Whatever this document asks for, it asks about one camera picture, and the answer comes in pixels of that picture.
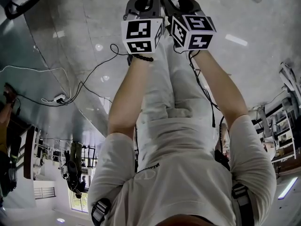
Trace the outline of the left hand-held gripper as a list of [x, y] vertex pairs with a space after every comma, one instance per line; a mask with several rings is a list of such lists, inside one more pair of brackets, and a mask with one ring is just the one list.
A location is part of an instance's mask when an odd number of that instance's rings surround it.
[[153, 54], [163, 35], [160, 0], [129, 0], [121, 22], [123, 44], [129, 54]]

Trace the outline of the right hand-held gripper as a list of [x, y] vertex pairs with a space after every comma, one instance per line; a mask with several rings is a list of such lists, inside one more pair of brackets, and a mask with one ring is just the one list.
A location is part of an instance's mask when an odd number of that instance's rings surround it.
[[168, 18], [167, 30], [177, 48], [184, 51], [207, 50], [216, 34], [211, 17], [206, 16], [195, 0], [178, 0], [177, 8], [172, 0], [161, 0]]

